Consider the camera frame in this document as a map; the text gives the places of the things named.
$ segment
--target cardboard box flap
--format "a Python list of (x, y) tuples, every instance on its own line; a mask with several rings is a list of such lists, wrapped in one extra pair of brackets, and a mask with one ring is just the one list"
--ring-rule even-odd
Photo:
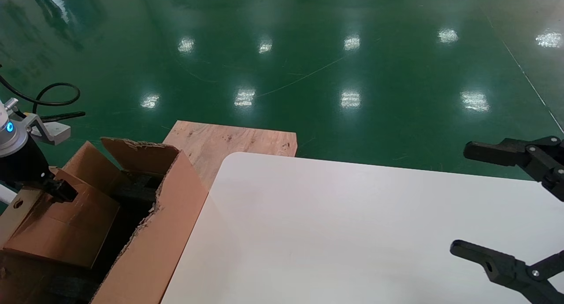
[(110, 194), (115, 186), (125, 179), (117, 166), (88, 141), (62, 169), (101, 190), (104, 194)]
[(58, 171), (57, 178), (66, 180), (77, 190), (75, 200), (55, 204), (46, 200), (38, 202), (4, 248), (90, 268), (119, 204), (64, 170)]
[(153, 212), (135, 230), (92, 303), (159, 303), (207, 195), (188, 157), (179, 153), (157, 191)]
[(179, 153), (177, 148), (166, 144), (135, 142), (109, 137), (103, 137), (101, 141), (121, 167), (129, 171), (164, 175)]

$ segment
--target floor line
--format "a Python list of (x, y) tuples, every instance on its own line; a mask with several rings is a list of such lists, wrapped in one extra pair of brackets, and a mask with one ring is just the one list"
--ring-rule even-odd
[(558, 123), (558, 120), (556, 120), (556, 117), (554, 117), (554, 114), (552, 113), (552, 111), (550, 110), (550, 107), (548, 107), (548, 105), (546, 105), (546, 103), (544, 102), (544, 99), (542, 99), (541, 95), (538, 93), (538, 91), (536, 90), (536, 88), (534, 87), (534, 85), (532, 84), (531, 80), (529, 79), (528, 75), (525, 73), (523, 67), (521, 67), (520, 63), (517, 61), (517, 59), (515, 58), (515, 55), (513, 55), (513, 52), (509, 49), (509, 47), (507, 46), (507, 44), (505, 43), (505, 41), (499, 36), (499, 34), (497, 33), (497, 31), (495, 30), (494, 24), (492, 23), (490, 17), (486, 14), (486, 12), (484, 11), (484, 9), (482, 8), (482, 6), (480, 5), (479, 1), (476, 0), (478, 3), (478, 7), (480, 8), (480, 11), (482, 11), (482, 13), (484, 14), (484, 16), (486, 17), (486, 19), (488, 19), (488, 22), (490, 23), (490, 26), (493, 30), (493, 33), (497, 36), (497, 38), (503, 43), (503, 46), (505, 46), (505, 49), (507, 49), (507, 51), (509, 52), (509, 54), (511, 55), (511, 57), (513, 58), (513, 61), (515, 61), (515, 63), (517, 64), (517, 66), (519, 67), (519, 69), (521, 70), (521, 73), (523, 73), (523, 75), (525, 76), (525, 78), (527, 79), (529, 85), (531, 86), (532, 90), (534, 90), (534, 93), (536, 93), (536, 95), (538, 96), (538, 99), (540, 99), (540, 101), (542, 102), (542, 104), (544, 105), (544, 107), (546, 107), (548, 113), (550, 114), (550, 116), (552, 117), (552, 119), (554, 120), (554, 122), (556, 123), (556, 125), (558, 126), (558, 129), (560, 129), (560, 132), (562, 132), (562, 134), (564, 134), (564, 130), (562, 129), (562, 126), (560, 125), (560, 123)]
[(263, 93), (263, 94), (261, 94), (261, 95), (258, 95), (258, 96), (256, 96), (256, 98), (262, 97), (262, 96), (266, 96), (266, 95), (268, 95), (268, 94), (270, 94), (270, 93), (274, 93), (274, 92), (276, 92), (276, 91), (279, 91), (279, 90), (281, 90), (281, 89), (284, 89), (284, 88), (286, 88), (286, 87), (288, 87), (288, 86), (290, 86), (290, 85), (294, 85), (295, 83), (298, 83), (299, 81), (302, 81), (302, 80), (304, 80), (304, 79), (306, 79), (306, 78), (312, 76), (313, 74), (317, 73), (318, 71), (321, 71), (321, 70), (326, 69), (327, 67), (330, 67), (330, 66), (333, 65), (334, 63), (337, 63), (338, 61), (340, 61), (341, 59), (344, 59), (344, 56), (341, 57), (340, 59), (337, 59), (337, 60), (335, 60), (335, 61), (332, 61), (331, 63), (328, 63), (327, 65), (325, 65), (324, 67), (321, 67), (320, 69), (317, 69), (317, 70), (315, 70), (315, 71), (309, 73), (308, 75), (305, 75), (305, 76), (302, 77), (302, 78), (297, 79), (296, 81), (293, 81), (293, 82), (289, 83), (288, 85), (284, 85), (284, 86), (279, 87), (279, 88), (277, 88), (277, 89), (271, 90), (271, 91), (269, 91), (268, 93)]

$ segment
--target green epoxy floor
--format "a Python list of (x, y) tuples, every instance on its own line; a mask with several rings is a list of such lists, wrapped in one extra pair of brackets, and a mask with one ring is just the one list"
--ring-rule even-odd
[(53, 165), (180, 119), (295, 131), (299, 157), (526, 179), (462, 150), (562, 136), (563, 15), (562, 0), (0, 0), (0, 72), (29, 95), (82, 89), (39, 108), (87, 112), (42, 145)]

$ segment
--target screw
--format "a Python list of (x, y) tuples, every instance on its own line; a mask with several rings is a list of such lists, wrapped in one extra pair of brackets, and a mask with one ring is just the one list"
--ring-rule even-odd
[(6, 111), (8, 111), (8, 110), (12, 109), (16, 105), (16, 103), (18, 103), (18, 99), (10, 98), (4, 104), (4, 108), (6, 109)]

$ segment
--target black cable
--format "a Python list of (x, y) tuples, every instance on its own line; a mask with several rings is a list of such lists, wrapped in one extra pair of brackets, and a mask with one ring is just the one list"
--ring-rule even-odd
[[(78, 87), (76, 87), (75, 85), (70, 84), (70, 83), (53, 83), (53, 84), (50, 84), (47, 87), (45, 87), (44, 89), (41, 89), (40, 93), (37, 95), (37, 97), (35, 99), (33, 99), (32, 97), (28, 97), (28, 96), (24, 95), (23, 93), (21, 93), (20, 91), (18, 91), (16, 88), (14, 88), (12, 85), (10, 85), (10, 83), (8, 83), (8, 81), (6, 81), (6, 79), (4, 79), (4, 77), (2, 77), (2, 75), (0, 75), (0, 83), (2, 83), (2, 85), (4, 85), (14, 95), (21, 97), (22, 99), (33, 103), (33, 109), (32, 109), (33, 113), (37, 113), (37, 107), (39, 105), (51, 106), (51, 107), (67, 106), (67, 105), (74, 103), (75, 101), (78, 100), (78, 98), (80, 98), (80, 89), (78, 89)], [(74, 98), (70, 99), (70, 100), (67, 100), (67, 101), (41, 101), (40, 100), (41, 97), (43, 97), (43, 95), (47, 91), (49, 91), (49, 89), (52, 89), (52, 88), (55, 88), (55, 87), (58, 87), (58, 86), (72, 87), (76, 91), (76, 96)], [(16, 111), (15, 113), (16, 113), (16, 115), (18, 115), (22, 118), (26, 117), (26, 115), (24, 115), (21, 111)], [(86, 115), (86, 113), (84, 111), (78, 111), (78, 112), (73, 112), (73, 113), (62, 113), (60, 115), (48, 115), (48, 116), (44, 116), (44, 117), (40, 117), (40, 118), (44, 122), (53, 122), (53, 121), (58, 121), (58, 120), (82, 117), (83, 115)]]

